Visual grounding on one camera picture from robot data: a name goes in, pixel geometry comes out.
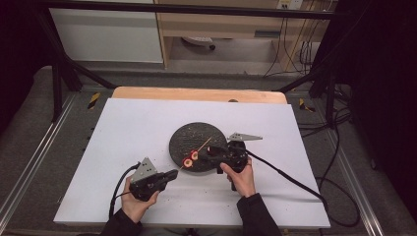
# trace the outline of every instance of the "desk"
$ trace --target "desk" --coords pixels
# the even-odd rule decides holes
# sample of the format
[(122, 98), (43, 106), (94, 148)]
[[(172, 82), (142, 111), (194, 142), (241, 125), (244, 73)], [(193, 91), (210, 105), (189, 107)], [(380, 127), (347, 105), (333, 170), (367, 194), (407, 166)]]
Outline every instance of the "desk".
[[(241, 102), (221, 101), (231, 98)], [(240, 132), (264, 137), (246, 142), (247, 148), (318, 191), (291, 106), (285, 103), (283, 94), (269, 91), (118, 88), (107, 100), (54, 221), (68, 225), (106, 222), (109, 200), (120, 175), (145, 156), (158, 171), (178, 168), (169, 156), (169, 139), (182, 125), (196, 121), (214, 125), (225, 136)], [(266, 165), (258, 161), (253, 165), (257, 190), (279, 226), (329, 227), (318, 199)], [(225, 175), (215, 170), (180, 171), (149, 209), (143, 224), (238, 227), (238, 200)]]

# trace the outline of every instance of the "hand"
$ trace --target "hand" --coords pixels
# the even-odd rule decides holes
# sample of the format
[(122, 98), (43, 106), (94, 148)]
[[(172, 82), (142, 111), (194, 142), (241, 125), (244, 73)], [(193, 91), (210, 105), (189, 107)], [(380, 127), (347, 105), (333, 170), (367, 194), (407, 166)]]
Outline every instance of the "hand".
[[(126, 178), (125, 182), (125, 189), (123, 193), (129, 193), (129, 186), (131, 182), (132, 176), (129, 176)], [(129, 193), (122, 195), (122, 209), (128, 215), (132, 221), (135, 223), (138, 223), (141, 221), (142, 217), (144, 216), (147, 209), (156, 204), (156, 199), (159, 194), (159, 191), (156, 191), (153, 193), (153, 195), (150, 197), (150, 199), (147, 202), (142, 202), (140, 200), (135, 199), (135, 197)]]
[(248, 163), (240, 173), (234, 172), (230, 166), (225, 163), (220, 163), (220, 168), (227, 174), (227, 179), (234, 183), (237, 192), (240, 196), (246, 198), (255, 195), (254, 171), (252, 169), (252, 159), (248, 157)]

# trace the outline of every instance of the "black stand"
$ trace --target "black stand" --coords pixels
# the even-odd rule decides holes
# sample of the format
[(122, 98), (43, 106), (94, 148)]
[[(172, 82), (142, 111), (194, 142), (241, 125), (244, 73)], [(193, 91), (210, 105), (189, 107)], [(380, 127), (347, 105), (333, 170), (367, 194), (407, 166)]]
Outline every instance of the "black stand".
[(39, 9), (40, 7), (32, 7), (37, 22), (42, 27), (51, 47), (52, 47), (52, 79), (53, 79), (53, 94), (54, 94), (54, 114), (52, 122), (55, 122), (62, 112), (62, 87), (61, 79), (64, 80), (69, 90), (79, 91), (83, 87), (77, 72), (89, 77), (95, 82), (101, 84), (108, 89), (116, 89), (117, 86), (111, 84), (100, 76), (94, 74), (87, 68), (79, 65), (73, 61), (64, 50), (64, 47), (59, 40), (58, 32), (54, 30), (48, 22), (46, 16), (49, 14), (47, 8)]
[(124, 12), (152, 12), (152, 13), (183, 13), (183, 14), (205, 14), (225, 16), (247, 16), (247, 17), (270, 17), (270, 18), (298, 18), (317, 20), (344, 21), (349, 15), (338, 12), (310, 12), (310, 11), (287, 11), (278, 9), (257, 9), (257, 8), (236, 8), (236, 7), (214, 7), (214, 6), (193, 6), (193, 5), (169, 5), (169, 4), (140, 4), (140, 3), (117, 3), (117, 2), (90, 2), (71, 0), (37, 0), (28, 1), (31, 4), (31, 12), (41, 25), (46, 38), (48, 39), (53, 58), (53, 80), (54, 80), (54, 116), (57, 119), (62, 111), (62, 78), (69, 90), (80, 90), (83, 84), (76, 72), (84, 74), (97, 83), (108, 89), (115, 89), (117, 86), (97, 76), (88, 69), (74, 62), (65, 53), (64, 47), (59, 39), (58, 32), (52, 28), (45, 18), (49, 15), (49, 8), (58, 9), (80, 9), (97, 11), (124, 11)]
[(314, 81), (309, 94), (311, 97), (319, 97), (323, 92), (327, 92), (326, 121), (332, 129), (335, 125), (333, 118), (335, 84), (336, 79), (339, 79), (335, 75), (341, 74), (344, 55), (348, 55), (349, 50), (355, 48), (355, 42), (360, 40), (357, 26), (371, 3), (372, 0), (366, 4), (357, 0), (339, 1), (335, 12), (350, 11), (351, 18), (329, 23), (310, 74), (283, 88), (273, 90), (286, 93), (306, 82)]

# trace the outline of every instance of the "black controller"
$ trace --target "black controller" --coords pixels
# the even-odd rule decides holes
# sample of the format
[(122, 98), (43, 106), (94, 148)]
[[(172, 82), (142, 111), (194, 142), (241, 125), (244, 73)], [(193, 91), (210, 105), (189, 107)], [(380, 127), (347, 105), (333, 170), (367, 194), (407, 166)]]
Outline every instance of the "black controller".
[(209, 146), (207, 155), (199, 157), (203, 161), (209, 161), (211, 166), (217, 169), (217, 174), (222, 174), (220, 163), (223, 162), (230, 166), (236, 173), (240, 173), (248, 163), (248, 154), (245, 152), (245, 143), (231, 141), (227, 147)]
[(176, 179), (177, 175), (178, 170), (156, 173), (145, 179), (132, 182), (129, 190), (136, 199), (147, 202), (154, 192), (164, 191), (168, 182)]

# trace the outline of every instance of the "sleeve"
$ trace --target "sleeve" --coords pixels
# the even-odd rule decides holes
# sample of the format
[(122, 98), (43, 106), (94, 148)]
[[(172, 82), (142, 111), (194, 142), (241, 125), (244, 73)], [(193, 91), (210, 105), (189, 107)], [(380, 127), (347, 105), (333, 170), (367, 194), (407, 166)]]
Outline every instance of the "sleeve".
[(142, 224), (135, 223), (126, 213), (119, 209), (105, 224), (101, 236), (137, 236), (141, 233)]
[(260, 194), (249, 198), (242, 197), (237, 203), (237, 208), (243, 221), (244, 236), (281, 236)]

